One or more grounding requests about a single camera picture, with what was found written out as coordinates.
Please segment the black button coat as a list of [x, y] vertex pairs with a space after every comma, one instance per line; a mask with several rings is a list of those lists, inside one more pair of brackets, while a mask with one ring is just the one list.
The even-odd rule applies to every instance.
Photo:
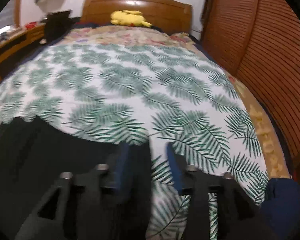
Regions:
[[41, 118], [0, 125], [0, 239], [145, 239], [149, 141], [79, 139]]

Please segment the navy blue garment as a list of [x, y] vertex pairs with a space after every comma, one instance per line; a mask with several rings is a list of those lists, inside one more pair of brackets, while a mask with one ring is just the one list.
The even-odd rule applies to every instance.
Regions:
[[300, 239], [300, 186], [296, 181], [272, 178], [260, 211], [278, 239]]

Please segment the palm leaf bed sheet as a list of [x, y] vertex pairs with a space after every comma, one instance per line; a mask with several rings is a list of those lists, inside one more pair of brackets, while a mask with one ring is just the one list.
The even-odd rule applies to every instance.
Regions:
[[215, 63], [182, 47], [56, 44], [0, 84], [0, 125], [39, 117], [71, 137], [151, 142], [154, 202], [148, 239], [174, 239], [185, 228], [164, 148], [200, 170], [230, 172], [256, 203], [266, 165], [251, 118]]

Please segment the floral quilt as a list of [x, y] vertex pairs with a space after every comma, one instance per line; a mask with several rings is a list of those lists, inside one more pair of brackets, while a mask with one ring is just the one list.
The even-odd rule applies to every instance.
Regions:
[[[194, 52], [204, 60], [208, 59], [207, 53], [203, 52], [197, 40], [191, 35], [183, 32], [167, 35], [149, 28], [114, 25], [97, 28], [76, 28], [66, 34], [60, 43], [118, 44], [130, 47], [143, 45], [183, 47]], [[252, 118], [257, 138], [261, 143], [269, 178], [290, 178], [290, 171], [278, 138], [279, 130], [275, 128], [275, 122], [271, 121], [270, 116], [241, 81], [238, 81], [227, 71], [225, 71], [225, 74], [232, 85], [234, 85], [236, 92]]]

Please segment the wooden desk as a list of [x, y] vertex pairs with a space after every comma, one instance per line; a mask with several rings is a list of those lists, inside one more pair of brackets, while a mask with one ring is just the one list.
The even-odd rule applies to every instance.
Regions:
[[0, 64], [26, 46], [41, 40], [44, 37], [44, 28], [45, 23], [40, 23], [31, 29], [21, 29], [19, 33], [2, 42], [0, 44]]

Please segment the dark wooden chair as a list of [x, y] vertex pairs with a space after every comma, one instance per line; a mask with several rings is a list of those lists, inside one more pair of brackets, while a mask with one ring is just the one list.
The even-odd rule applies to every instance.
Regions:
[[80, 21], [80, 17], [71, 17], [72, 10], [50, 12], [42, 20], [45, 23], [44, 37], [41, 43], [44, 45], [60, 41], [71, 28]]

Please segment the red bowl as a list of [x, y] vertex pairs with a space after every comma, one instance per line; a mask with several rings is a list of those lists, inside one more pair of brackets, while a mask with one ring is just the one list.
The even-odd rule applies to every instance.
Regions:
[[30, 22], [30, 23], [25, 24], [25, 28], [27, 30], [29, 30], [29, 29], [32, 29], [32, 28], [36, 27], [37, 25], [38, 25], [37, 22]]

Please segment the yellow plush toy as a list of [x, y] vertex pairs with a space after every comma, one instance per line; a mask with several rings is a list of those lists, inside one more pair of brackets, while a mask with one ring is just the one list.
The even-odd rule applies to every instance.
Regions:
[[153, 25], [146, 21], [140, 11], [121, 10], [114, 11], [110, 15], [110, 22], [113, 25], [124, 25], [129, 27], [151, 28]]

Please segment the wooden louvered wardrobe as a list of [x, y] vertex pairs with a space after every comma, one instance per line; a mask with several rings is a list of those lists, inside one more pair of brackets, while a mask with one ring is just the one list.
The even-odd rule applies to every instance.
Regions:
[[285, 0], [210, 0], [202, 45], [242, 81], [300, 164], [300, 20]]

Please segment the wooden headboard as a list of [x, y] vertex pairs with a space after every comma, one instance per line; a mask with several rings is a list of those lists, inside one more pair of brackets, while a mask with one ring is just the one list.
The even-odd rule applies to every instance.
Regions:
[[174, 0], [84, 0], [80, 22], [104, 25], [117, 10], [140, 11], [147, 22], [169, 35], [191, 31], [192, 6]]

